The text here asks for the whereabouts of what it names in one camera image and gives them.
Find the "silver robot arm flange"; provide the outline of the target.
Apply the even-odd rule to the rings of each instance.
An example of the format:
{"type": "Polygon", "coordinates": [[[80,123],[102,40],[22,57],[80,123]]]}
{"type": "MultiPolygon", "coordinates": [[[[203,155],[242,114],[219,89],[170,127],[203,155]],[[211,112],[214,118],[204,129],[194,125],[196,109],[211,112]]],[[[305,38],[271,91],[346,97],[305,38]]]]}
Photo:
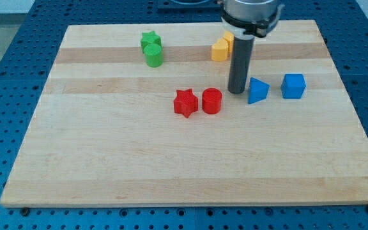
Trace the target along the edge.
{"type": "Polygon", "coordinates": [[[222,25],[241,40],[264,38],[276,27],[283,9],[279,0],[224,0],[222,25]]]}

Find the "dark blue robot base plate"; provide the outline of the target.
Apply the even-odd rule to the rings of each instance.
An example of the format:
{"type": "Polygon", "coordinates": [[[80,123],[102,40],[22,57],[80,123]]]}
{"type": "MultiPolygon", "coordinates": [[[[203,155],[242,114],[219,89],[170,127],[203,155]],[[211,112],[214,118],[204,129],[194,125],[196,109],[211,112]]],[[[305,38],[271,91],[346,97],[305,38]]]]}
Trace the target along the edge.
{"type": "Polygon", "coordinates": [[[156,0],[159,12],[220,9],[218,0],[156,0]]]}

